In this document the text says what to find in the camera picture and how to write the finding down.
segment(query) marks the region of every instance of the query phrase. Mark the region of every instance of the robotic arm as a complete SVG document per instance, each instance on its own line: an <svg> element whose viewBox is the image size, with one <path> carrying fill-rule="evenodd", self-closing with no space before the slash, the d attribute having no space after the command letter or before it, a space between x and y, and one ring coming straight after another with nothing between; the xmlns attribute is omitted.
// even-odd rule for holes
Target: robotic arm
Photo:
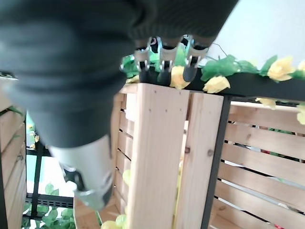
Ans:
<svg viewBox="0 0 305 229"><path fill-rule="evenodd" d="M161 74L170 74L183 34L194 34L184 78L191 80L237 0L1 0L0 69L19 79L6 88L27 108L45 144L75 184L75 196L100 210L112 193L110 118L126 76L122 57L149 67L159 36Z"/></svg>

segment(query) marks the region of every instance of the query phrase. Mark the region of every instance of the wooden crate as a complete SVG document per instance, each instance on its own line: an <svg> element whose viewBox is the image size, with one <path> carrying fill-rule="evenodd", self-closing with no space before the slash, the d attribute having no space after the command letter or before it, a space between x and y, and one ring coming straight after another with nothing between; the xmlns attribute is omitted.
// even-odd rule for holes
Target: wooden crate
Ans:
<svg viewBox="0 0 305 229"><path fill-rule="evenodd" d="M222 104L222 96L151 84L123 88L112 113L114 202L100 212L102 221L114 220L127 206L129 229L200 228ZM185 146L190 153L184 156L176 210ZM122 180L127 169L129 187ZM77 228L87 228L94 216L83 210L76 215ZM90 223L90 228L99 226Z"/></svg>
<svg viewBox="0 0 305 229"><path fill-rule="evenodd" d="M8 228L19 229L26 198L25 115L7 109L12 104L4 96L2 86L11 81L0 77L0 198L5 203Z"/></svg>
<svg viewBox="0 0 305 229"><path fill-rule="evenodd" d="M305 216L298 212L305 211L305 126L296 114L292 107L273 111L232 102L215 191L217 217L211 228L304 228Z"/></svg>
<svg viewBox="0 0 305 229"><path fill-rule="evenodd" d="M114 220L127 207L128 229L200 229L223 101L218 95L149 84L123 88L112 114L114 192L100 212L102 221ZM303 228L305 216L297 211L305 211L305 127L296 114L291 107L273 111L232 102L210 229ZM122 180L127 169L130 186Z"/></svg>

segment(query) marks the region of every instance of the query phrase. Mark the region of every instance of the yellow flower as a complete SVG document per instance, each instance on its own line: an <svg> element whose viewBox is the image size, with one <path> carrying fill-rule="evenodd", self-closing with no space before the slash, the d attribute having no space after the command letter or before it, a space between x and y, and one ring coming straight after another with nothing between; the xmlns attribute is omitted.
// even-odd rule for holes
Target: yellow flower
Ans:
<svg viewBox="0 0 305 229"><path fill-rule="evenodd" d="M123 172L123 181L129 186L130 184L130 169Z"/></svg>
<svg viewBox="0 0 305 229"><path fill-rule="evenodd" d="M288 74L295 71L294 67L291 66L291 63L291 56L279 59L271 65L267 75L269 78L277 81L290 80L291 76Z"/></svg>
<svg viewBox="0 0 305 229"><path fill-rule="evenodd" d="M139 83L140 82L140 77L139 75L134 76L131 79L127 79L126 83Z"/></svg>
<svg viewBox="0 0 305 229"><path fill-rule="evenodd" d="M183 71L184 71L184 67L182 67L182 66L173 67L170 87L174 87L177 89L183 89L191 83L191 82L186 82L183 79Z"/></svg>
<svg viewBox="0 0 305 229"><path fill-rule="evenodd" d="M276 103L274 99L256 98L255 101L259 101L264 106L269 106L272 110L275 110Z"/></svg>
<svg viewBox="0 0 305 229"><path fill-rule="evenodd" d="M300 113L296 115L296 118L300 124L305 125L305 105L298 105L297 108L299 108Z"/></svg>
<svg viewBox="0 0 305 229"><path fill-rule="evenodd" d="M299 66L298 66L298 70L305 71L305 61L300 62Z"/></svg>
<svg viewBox="0 0 305 229"><path fill-rule="evenodd" d="M117 226L115 221L106 221L102 224L101 229L121 229L121 227Z"/></svg>
<svg viewBox="0 0 305 229"><path fill-rule="evenodd" d="M230 83L227 78L223 76L216 76L205 83L203 90L207 93L218 93L225 88L230 88Z"/></svg>

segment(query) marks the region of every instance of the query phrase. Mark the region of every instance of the wooden slat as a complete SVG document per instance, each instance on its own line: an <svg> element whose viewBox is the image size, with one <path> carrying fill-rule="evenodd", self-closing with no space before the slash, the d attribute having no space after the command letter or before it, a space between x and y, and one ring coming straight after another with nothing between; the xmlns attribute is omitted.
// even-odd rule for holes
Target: wooden slat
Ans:
<svg viewBox="0 0 305 229"><path fill-rule="evenodd" d="M74 198L73 213L76 229L100 229L95 211Z"/></svg>
<svg viewBox="0 0 305 229"><path fill-rule="evenodd" d="M24 116L19 113L8 111L0 116L0 151L3 152L14 133L24 121Z"/></svg>
<svg viewBox="0 0 305 229"><path fill-rule="evenodd" d="M296 119L297 108L284 110L277 106L276 110L271 110L257 104L255 106L248 107L245 103L231 105L229 120L305 134L305 126Z"/></svg>
<svg viewBox="0 0 305 229"><path fill-rule="evenodd" d="M242 229L226 219L216 216L209 229Z"/></svg>
<svg viewBox="0 0 305 229"><path fill-rule="evenodd" d="M121 112L120 129L130 136L133 136L134 122L126 119L125 112Z"/></svg>
<svg viewBox="0 0 305 229"><path fill-rule="evenodd" d="M224 144L222 159L305 186L305 164L250 149Z"/></svg>
<svg viewBox="0 0 305 229"><path fill-rule="evenodd" d="M10 179L4 189L4 199L6 212L10 212L13 206L15 197L18 195L18 184L24 183L25 174L22 174L25 168L24 160L19 160L15 163Z"/></svg>
<svg viewBox="0 0 305 229"><path fill-rule="evenodd" d="M305 190L222 162L220 163L218 177L305 211Z"/></svg>
<svg viewBox="0 0 305 229"><path fill-rule="evenodd" d="M128 159L120 150L117 151L116 167L122 174L125 170L130 169L131 167L130 159Z"/></svg>
<svg viewBox="0 0 305 229"><path fill-rule="evenodd" d="M10 213L7 212L8 219L8 228L9 229L19 229L21 228L21 220L23 213L23 205L26 198L26 182L25 182L25 166L23 167L23 173L21 181L18 185L18 189L15 195L15 199L10 210Z"/></svg>
<svg viewBox="0 0 305 229"><path fill-rule="evenodd" d="M125 202L127 202L128 201L129 187L123 181L122 174L118 170L115 171L115 182L114 182L114 184L116 186L117 191L123 197Z"/></svg>
<svg viewBox="0 0 305 229"><path fill-rule="evenodd" d="M119 126L120 126L120 112L122 106L123 94L116 94L113 102L113 109L111 115L111 155L112 155L112 174L113 182L115 181L115 167L116 167L116 155L119 141Z"/></svg>
<svg viewBox="0 0 305 229"><path fill-rule="evenodd" d="M279 154L305 159L305 137L228 124L225 139Z"/></svg>
<svg viewBox="0 0 305 229"><path fill-rule="evenodd" d="M119 132L118 148L130 159L132 159L133 139L123 132Z"/></svg>
<svg viewBox="0 0 305 229"><path fill-rule="evenodd" d="M125 213L125 207L127 206L127 203L122 198L120 193L117 191L117 189L114 189L114 196L115 196L115 205L119 211L120 214L126 214Z"/></svg>
<svg viewBox="0 0 305 229"><path fill-rule="evenodd" d="M285 229L302 228L305 224L305 216L252 196L221 181L217 181L215 195Z"/></svg>
<svg viewBox="0 0 305 229"><path fill-rule="evenodd" d="M24 137L25 127L24 124L21 124L18 131L16 132L16 137L10 141L9 145L2 153L1 162L4 187L6 187L10 174L17 160L17 156L20 153L21 146L24 143Z"/></svg>
<svg viewBox="0 0 305 229"><path fill-rule="evenodd" d="M175 229L200 228L209 186L223 97L195 93L190 111Z"/></svg>
<svg viewBox="0 0 305 229"><path fill-rule="evenodd" d="M213 206L219 216L245 229L274 229L274 226L267 224L245 212L237 210L218 199L214 199Z"/></svg>
<svg viewBox="0 0 305 229"><path fill-rule="evenodd" d="M189 91L138 84L127 229L172 228L188 100Z"/></svg>
<svg viewBox="0 0 305 229"><path fill-rule="evenodd" d="M6 84L14 82L15 79L8 79L5 77L0 77L0 112L12 105L11 101L7 98L3 91L3 87Z"/></svg>

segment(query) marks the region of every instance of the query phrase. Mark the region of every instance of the white wall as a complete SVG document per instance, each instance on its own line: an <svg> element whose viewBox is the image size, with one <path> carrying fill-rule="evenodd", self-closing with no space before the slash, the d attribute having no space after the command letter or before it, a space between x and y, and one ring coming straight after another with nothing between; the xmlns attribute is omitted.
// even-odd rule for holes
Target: white wall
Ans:
<svg viewBox="0 0 305 229"><path fill-rule="evenodd" d="M215 43L258 67L275 54L293 56L297 66L305 60L305 0L240 0ZM208 55L224 57L216 45Z"/></svg>

